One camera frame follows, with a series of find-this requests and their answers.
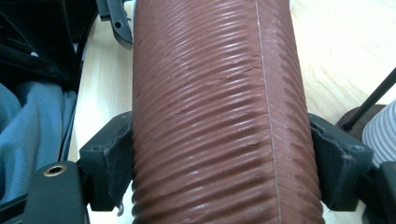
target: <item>black clamp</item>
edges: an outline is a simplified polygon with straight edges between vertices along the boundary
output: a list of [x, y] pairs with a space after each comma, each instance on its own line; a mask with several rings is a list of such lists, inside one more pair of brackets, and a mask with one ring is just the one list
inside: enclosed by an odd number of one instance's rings
[[101, 21], [111, 21], [114, 37], [126, 49], [132, 49], [133, 39], [122, 0], [96, 0]]
[[321, 117], [310, 115], [322, 201], [333, 211], [366, 204], [368, 223], [396, 223], [396, 161], [372, 164], [373, 150]]

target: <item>white striped object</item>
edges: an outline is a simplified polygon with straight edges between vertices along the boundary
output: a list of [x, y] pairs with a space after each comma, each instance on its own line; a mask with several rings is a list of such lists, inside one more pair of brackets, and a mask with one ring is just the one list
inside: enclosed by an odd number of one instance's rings
[[384, 161], [396, 161], [396, 100], [367, 123], [361, 138], [375, 151], [376, 167]]

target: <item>black rod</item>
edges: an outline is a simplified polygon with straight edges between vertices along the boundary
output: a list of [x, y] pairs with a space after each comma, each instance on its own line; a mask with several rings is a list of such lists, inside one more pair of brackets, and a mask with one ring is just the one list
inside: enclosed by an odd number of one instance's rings
[[373, 106], [387, 91], [396, 83], [396, 68], [385, 78], [385, 80], [375, 89], [367, 100], [359, 107], [353, 116], [342, 126], [344, 131], [349, 131], [363, 117], [363, 115]]

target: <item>black plastic part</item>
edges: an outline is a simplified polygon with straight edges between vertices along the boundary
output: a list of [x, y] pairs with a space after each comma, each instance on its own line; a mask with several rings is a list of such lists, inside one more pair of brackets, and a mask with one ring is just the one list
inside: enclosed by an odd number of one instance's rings
[[43, 167], [32, 179], [23, 223], [89, 223], [81, 192], [75, 163], [60, 161]]
[[32, 48], [21, 37], [15, 28], [0, 14], [0, 43], [10, 46], [11, 48], [23, 51], [25, 53], [32, 52]]
[[116, 40], [126, 49], [132, 49], [133, 38], [121, 0], [96, 0], [102, 21], [111, 21]]
[[32, 57], [17, 49], [0, 44], [0, 83], [15, 86], [23, 81], [46, 79], [58, 84], [69, 83], [71, 74], [51, 61]]
[[396, 162], [381, 164], [376, 183], [388, 223], [396, 223]]
[[71, 70], [74, 67], [76, 53], [63, 0], [1, 0], [0, 13], [39, 57], [58, 64], [62, 69]]
[[92, 175], [92, 211], [119, 206], [132, 180], [132, 112], [112, 119], [80, 151], [84, 172]]
[[354, 211], [358, 178], [372, 166], [373, 150], [310, 114], [322, 201], [333, 211]]
[[81, 182], [82, 196], [84, 205], [87, 206], [94, 197], [94, 187], [92, 175], [84, 172], [81, 166], [81, 161], [77, 161], [78, 175]]
[[74, 71], [82, 69], [82, 56], [90, 34], [91, 27], [97, 17], [95, 0], [67, 0], [65, 1], [67, 20], [73, 43], [78, 43]]
[[6, 223], [10, 220], [12, 220], [13, 223], [17, 223], [18, 220], [21, 220], [25, 204], [26, 195], [2, 204], [0, 206], [0, 223]]
[[385, 80], [375, 89], [367, 100], [359, 107], [355, 114], [342, 125], [342, 129], [349, 131], [361, 119], [361, 117], [373, 106], [387, 91], [396, 83], [396, 68], [394, 68]]
[[385, 217], [379, 217], [376, 212], [373, 212], [372, 209], [367, 206], [361, 216], [361, 222], [363, 224], [389, 224]]
[[380, 192], [375, 180], [377, 173], [378, 169], [373, 167], [369, 173], [361, 175], [356, 192], [369, 210], [367, 213], [369, 219], [386, 220]]

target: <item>blue fabric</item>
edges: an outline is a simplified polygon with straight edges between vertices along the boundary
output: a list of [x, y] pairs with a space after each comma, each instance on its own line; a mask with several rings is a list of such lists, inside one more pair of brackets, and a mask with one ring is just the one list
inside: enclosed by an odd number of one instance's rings
[[77, 96], [55, 84], [26, 82], [15, 92], [0, 84], [0, 99], [1, 204], [26, 193], [33, 173], [59, 159]]

